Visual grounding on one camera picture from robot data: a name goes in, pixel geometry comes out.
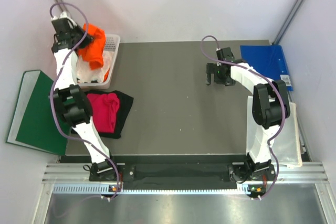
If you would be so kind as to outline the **orange t shirt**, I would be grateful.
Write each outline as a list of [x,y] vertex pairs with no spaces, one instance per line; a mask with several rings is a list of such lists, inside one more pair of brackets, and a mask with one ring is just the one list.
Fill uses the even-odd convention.
[[103,29],[93,25],[88,25],[88,35],[93,37],[92,43],[77,50],[77,55],[83,61],[88,62],[91,70],[103,67],[103,51],[106,43],[106,35]]

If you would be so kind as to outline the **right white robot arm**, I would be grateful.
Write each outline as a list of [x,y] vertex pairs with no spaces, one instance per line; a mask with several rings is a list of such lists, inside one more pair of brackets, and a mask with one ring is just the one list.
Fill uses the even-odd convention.
[[251,147],[246,149],[242,180],[256,180],[270,170],[274,141],[291,114],[286,84],[263,76],[246,62],[237,61],[207,63],[206,84],[212,82],[225,86],[240,83],[252,94],[253,121],[247,124],[247,130],[252,130],[252,135],[247,137]]

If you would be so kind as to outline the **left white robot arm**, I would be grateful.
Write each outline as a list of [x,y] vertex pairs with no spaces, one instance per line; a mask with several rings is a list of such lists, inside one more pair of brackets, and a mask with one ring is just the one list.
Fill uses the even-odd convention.
[[55,19],[51,23],[55,29],[51,50],[56,59],[57,76],[49,98],[55,125],[60,129],[58,121],[62,120],[78,134],[68,139],[84,143],[91,157],[90,181],[119,183],[119,168],[96,130],[92,106],[76,79],[76,49],[92,42],[92,38],[69,18]]

